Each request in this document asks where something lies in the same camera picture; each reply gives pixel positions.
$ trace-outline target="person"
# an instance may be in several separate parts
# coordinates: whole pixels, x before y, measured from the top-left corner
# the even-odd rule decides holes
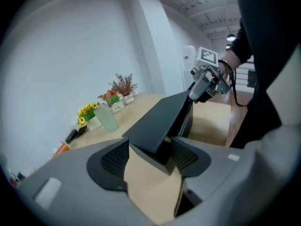
[[[246,143],[261,139],[268,131],[281,125],[266,90],[298,44],[298,36],[292,34],[294,30],[285,24],[283,16],[277,15],[277,11],[285,11],[283,3],[276,0],[251,1],[238,0],[242,16],[240,29],[222,58],[235,70],[253,55],[258,79],[253,98],[247,105],[248,112],[230,145],[234,148],[244,148]],[[223,78],[226,78],[229,74],[227,68],[222,63],[219,66],[224,73]]]

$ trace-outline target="hand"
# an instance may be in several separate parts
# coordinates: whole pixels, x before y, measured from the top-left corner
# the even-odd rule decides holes
[[[218,66],[221,70],[222,73],[222,78],[224,79],[224,81],[226,81],[228,75],[229,75],[229,70],[228,68],[223,64],[223,63],[218,63]]]

